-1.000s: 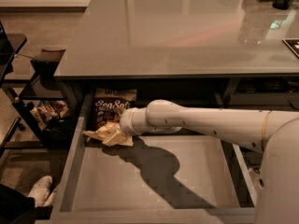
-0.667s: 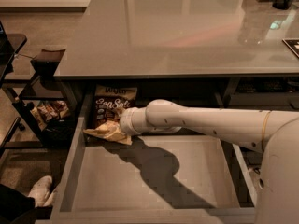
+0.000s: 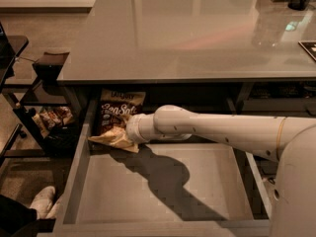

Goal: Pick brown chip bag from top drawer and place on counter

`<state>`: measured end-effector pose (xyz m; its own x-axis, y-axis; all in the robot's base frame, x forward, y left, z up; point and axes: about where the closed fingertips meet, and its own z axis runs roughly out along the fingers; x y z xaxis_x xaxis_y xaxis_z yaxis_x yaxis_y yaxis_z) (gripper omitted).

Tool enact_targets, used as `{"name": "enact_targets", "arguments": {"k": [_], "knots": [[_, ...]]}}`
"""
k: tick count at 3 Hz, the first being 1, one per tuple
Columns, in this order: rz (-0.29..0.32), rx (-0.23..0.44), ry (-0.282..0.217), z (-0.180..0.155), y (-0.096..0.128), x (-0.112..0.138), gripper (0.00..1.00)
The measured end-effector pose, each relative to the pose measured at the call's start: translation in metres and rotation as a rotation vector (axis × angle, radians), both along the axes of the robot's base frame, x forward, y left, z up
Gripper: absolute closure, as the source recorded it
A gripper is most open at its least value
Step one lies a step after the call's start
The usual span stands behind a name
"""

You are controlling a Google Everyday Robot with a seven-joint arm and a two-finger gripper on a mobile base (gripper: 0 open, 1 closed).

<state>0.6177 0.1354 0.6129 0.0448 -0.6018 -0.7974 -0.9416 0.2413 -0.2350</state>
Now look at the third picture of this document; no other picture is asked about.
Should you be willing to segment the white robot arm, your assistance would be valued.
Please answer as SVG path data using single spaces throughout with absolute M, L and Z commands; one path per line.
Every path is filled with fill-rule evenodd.
M 316 119 L 197 114 L 162 106 L 127 122 L 135 143 L 195 135 L 277 162 L 270 237 L 315 237 Z

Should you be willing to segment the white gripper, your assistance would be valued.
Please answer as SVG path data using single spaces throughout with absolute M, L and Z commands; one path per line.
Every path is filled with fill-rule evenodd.
M 132 116 L 126 125 L 127 136 L 137 144 L 156 139 L 158 132 L 154 127 L 153 118 L 153 115 L 145 114 Z

